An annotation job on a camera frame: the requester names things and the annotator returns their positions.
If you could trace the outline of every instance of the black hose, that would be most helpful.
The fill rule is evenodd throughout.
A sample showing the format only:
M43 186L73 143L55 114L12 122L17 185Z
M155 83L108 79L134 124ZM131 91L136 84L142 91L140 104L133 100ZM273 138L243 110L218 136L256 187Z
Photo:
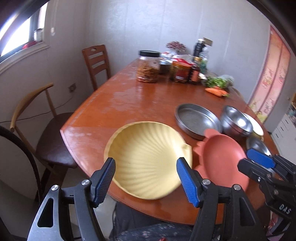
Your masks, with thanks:
M3 126L0 126L0 136L10 140L12 143L17 145L26 154L27 158L29 159L31 166L33 168L35 178L36 178L38 199L39 199L39 203L41 205L42 200L43 200L42 199L42 187L41 187L41 182L40 182L40 177L39 177L37 165L36 165L36 162L35 162L35 159L34 159L32 153L29 151L29 149L25 146L25 144L23 143L23 141L20 138L18 138L15 134L13 134L11 131L7 130Z

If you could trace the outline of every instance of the carrot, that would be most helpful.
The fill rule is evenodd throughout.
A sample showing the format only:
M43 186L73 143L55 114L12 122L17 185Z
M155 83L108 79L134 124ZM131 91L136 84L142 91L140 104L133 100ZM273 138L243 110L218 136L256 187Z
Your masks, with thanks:
M217 90L222 90L219 86L214 86L214 88Z
M205 90L211 94L218 96L218 97L222 97L222 96L228 97L229 96L229 94L224 90L218 90L215 88L206 88Z

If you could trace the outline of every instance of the blue gripper pad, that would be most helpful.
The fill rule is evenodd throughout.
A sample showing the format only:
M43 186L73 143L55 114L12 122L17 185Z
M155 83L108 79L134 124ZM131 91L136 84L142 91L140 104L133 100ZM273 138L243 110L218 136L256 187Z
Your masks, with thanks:
M263 167L265 167L267 169L275 167L275 164L274 164L271 157L255 150L253 148L247 150L246 154L249 159L258 163L259 165L262 165Z
M177 160L177 172L186 193L187 199L190 203L194 205L194 207L198 207L200 201L197 196L197 186L190 176L190 171L192 172L185 158L179 158Z
M93 198L93 202L97 206L105 200L110 183L115 174L115 169L116 169L115 160L109 157L104 163L101 170L96 171L96 172L100 172L99 181L98 181L98 184L95 186L95 195Z

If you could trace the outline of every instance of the leafy green vegetable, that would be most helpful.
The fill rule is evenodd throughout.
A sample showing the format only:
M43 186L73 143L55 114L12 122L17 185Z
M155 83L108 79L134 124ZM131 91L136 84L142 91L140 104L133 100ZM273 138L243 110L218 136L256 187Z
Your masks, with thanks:
M224 89L227 84L227 80L222 78L211 78L208 77L207 81L205 82L206 86L213 88L215 86L220 87L221 89Z

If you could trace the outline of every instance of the silver bolt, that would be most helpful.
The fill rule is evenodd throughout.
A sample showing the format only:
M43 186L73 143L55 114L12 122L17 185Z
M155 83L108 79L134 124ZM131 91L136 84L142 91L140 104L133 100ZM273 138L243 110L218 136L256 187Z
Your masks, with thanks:
M235 190L237 190L237 191L241 190L241 186L238 185L238 184L235 184L235 185L233 186L233 188L234 188Z
M88 179L85 179L85 180L83 180L83 181L81 182L81 184L82 184L83 186L86 186L86 185L89 184L89 180L88 180Z
M51 189L52 189L53 191L58 190L58 189L59 189L59 186L58 186L58 185L53 185Z
M209 185L211 183L211 181L209 179L204 179L202 181L202 183L205 184L205 185Z

